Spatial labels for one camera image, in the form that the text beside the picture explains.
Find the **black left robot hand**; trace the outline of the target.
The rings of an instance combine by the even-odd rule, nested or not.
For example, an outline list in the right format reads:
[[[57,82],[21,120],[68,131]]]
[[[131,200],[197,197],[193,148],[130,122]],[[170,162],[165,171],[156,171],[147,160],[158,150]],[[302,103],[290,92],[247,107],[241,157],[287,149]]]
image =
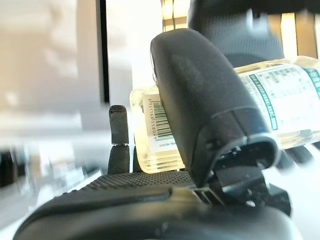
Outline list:
[[[320,12],[318,0],[192,0],[187,26],[221,51],[234,67],[283,59],[281,40],[269,15]]]

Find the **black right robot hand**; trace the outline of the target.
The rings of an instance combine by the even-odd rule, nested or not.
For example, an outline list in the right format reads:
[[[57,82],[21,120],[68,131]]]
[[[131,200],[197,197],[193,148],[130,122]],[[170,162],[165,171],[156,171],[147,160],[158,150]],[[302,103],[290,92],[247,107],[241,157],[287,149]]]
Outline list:
[[[200,33],[156,36],[159,96],[192,183],[116,185],[102,176],[55,197],[16,240],[300,240],[288,193],[264,179],[280,145],[228,60]]]

